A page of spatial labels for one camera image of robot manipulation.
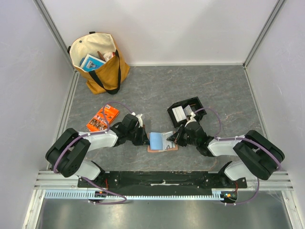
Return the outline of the silver credit card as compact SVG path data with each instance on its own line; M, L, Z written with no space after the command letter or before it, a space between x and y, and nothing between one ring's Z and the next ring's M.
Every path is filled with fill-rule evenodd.
M176 144L169 141L168 138L174 134L174 131L163 133L163 150L169 150L176 147Z

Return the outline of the brown leather card holder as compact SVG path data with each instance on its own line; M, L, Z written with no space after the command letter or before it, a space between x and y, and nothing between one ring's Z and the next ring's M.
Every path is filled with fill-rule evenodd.
M178 145L176 144L175 148L169 150L163 150L163 133L150 132L147 134L150 140L150 144L148 145L147 151L149 153L160 153L160 152L168 152L168 151L177 151Z

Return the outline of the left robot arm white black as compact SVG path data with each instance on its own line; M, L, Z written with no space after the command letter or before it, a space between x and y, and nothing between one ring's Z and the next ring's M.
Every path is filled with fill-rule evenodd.
M47 151L45 158L54 173L64 177L85 177L94 187L104 184L104 170L95 162L85 159L90 151L117 147L130 141L135 146L149 145L143 114L127 114L121 122L101 132L78 132L68 128Z

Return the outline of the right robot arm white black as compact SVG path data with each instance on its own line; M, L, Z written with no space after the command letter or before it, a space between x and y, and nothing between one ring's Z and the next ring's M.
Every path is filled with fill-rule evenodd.
M212 137L197 121L181 125L178 131L167 137L167 141L179 146L193 145L203 156L239 157L238 161L227 162L218 172L218 182L225 188L241 178L268 180L280 170L285 159L282 150L255 130L231 138Z

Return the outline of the black plastic bin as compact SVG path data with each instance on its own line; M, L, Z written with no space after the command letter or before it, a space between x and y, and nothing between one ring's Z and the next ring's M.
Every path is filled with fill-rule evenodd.
M181 106L184 110L184 113L186 115L186 120L176 122L174 114L172 112L172 109L175 107ZM170 120L175 128L178 128L180 125L185 125L187 123L187 115L189 115L191 112L194 112L198 109L203 108L203 105L198 97L192 97L186 100L182 100L179 102L176 102L172 104L168 109L167 113L170 117Z

